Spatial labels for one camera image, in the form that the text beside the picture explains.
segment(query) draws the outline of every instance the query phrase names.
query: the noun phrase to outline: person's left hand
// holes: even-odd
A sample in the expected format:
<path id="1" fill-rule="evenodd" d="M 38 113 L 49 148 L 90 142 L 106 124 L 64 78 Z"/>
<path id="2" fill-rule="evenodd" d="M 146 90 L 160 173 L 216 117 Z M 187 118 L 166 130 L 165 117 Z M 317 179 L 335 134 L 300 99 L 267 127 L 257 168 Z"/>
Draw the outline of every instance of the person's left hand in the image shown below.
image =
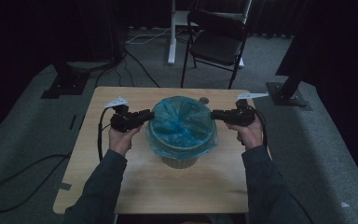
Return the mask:
<path id="1" fill-rule="evenodd" d="M 109 130 L 109 149 L 125 156 L 127 151 L 131 149 L 131 140 L 133 136 L 138 133 L 141 128 L 142 125 L 138 128 L 129 130 L 126 133 L 121 133 L 111 127 Z"/>

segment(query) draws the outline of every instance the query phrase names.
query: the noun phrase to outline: small white object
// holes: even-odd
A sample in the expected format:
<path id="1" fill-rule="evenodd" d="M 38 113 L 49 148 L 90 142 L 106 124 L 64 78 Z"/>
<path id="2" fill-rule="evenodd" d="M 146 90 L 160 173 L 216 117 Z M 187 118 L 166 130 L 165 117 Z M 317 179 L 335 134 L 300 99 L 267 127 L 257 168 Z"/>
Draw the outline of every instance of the small white object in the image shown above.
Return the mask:
<path id="1" fill-rule="evenodd" d="M 345 207 L 350 207 L 347 203 L 341 203 L 341 207 L 345 208 Z"/>
<path id="2" fill-rule="evenodd" d="M 242 92 L 241 94 L 239 94 L 237 96 L 237 100 L 242 100 L 242 99 L 254 99 L 254 98 L 258 98 L 258 97 L 264 97 L 264 96 L 269 96 L 269 93 L 245 93 Z"/>
<path id="3" fill-rule="evenodd" d="M 107 107 L 112 107 L 115 105 L 126 105 L 128 103 L 128 101 L 124 98 L 122 98 L 121 96 L 118 96 L 118 98 L 108 104 L 105 104 L 105 108 Z"/>

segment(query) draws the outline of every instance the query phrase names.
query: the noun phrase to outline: gray carpet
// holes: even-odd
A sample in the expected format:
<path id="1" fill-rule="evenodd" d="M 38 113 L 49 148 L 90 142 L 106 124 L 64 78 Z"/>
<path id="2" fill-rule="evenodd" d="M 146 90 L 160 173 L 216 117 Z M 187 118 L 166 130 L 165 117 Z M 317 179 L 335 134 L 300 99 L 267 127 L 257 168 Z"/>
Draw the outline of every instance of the gray carpet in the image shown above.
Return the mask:
<path id="1" fill-rule="evenodd" d="M 131 35 L 155 32 L 160 31 L 133 31 Z M 274 74 L 290 43 L 291 39 L 285 37 L 249 37 L 243 55 L 245 66 L 239 71 L 232 89 L 266 92 L 266 82 L 284 82 L 286 77 Z M 168 46 L 168 38 L 157 38 L 126 48 L 160 87 L 178 88 L 186 45 L 178 41 L 175 65 L 167 64 Z M 93 67 L 101 63 L 71 64 Z M 34 77 L 0 125 L 0 180 L 40 158 L 66 154 L 73 149 L 100 73 L 91 74 L 82 95 L 61 96 L 57 100 L 40 99 L 56 76 L 54 68 L 49 66 Z M 229 77 L 224 70 L 201 64 L 194 69 L 189 63 L 185 88 L 226 89 Z M 107 71 L 98 85 L 129 87 L 132 86 L 131 78 L 135 87 L 155 87 L 130 56 L 116 71 Z M 315 223 L 358 223 L 358 170 L 316 90 L 306 83 L 301 83 L 299 90 L 309 101 L 311 111 L 274 105 L 270 97 L 255 99 L 255 106 L 267 119 L 272 158 Z M 75 123 L 71 125 L 74 115 Z M 43 161 L 0 188 L 0 208 L 24 199 L 59 160 Z M 52 205 L 66 164 L 67 161 L 30 201 L 0 214 L 0 223 L 60 223 L 62 217 L 54 214 Z M 299 213 L 307 223 L 300 210 Z M 230 223 L 226 218 L 215 222 Z"/>

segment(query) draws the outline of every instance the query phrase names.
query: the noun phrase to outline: person's right hand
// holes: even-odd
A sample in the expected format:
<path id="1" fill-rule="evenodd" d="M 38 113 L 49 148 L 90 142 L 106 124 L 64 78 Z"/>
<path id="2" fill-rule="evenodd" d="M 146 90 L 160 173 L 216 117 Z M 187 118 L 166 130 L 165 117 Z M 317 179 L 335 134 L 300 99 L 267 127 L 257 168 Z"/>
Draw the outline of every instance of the person's right hand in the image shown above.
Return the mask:
<path id="1" fill-rule="evenodd" d="M 255 115 L 255 121 L 247 127 L 226 123 L 230 130 L 238 132 L 237 139 L 245 145 L 245 150 L 263 145 L 263 125 Z"/>

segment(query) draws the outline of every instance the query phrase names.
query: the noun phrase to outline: trash can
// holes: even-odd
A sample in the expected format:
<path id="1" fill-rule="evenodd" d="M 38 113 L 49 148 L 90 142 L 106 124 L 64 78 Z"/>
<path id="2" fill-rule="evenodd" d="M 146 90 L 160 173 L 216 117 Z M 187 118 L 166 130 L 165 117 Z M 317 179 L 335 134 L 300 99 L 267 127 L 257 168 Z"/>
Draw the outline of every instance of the trash can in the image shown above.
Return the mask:
<path id="1" fill-rule="evenodd" d="M 218 145 L 211 110 L 200 101 L 173 96 L 157 103 L 146 126 L 150 148 L 172 168 L 184 169 Z"/>

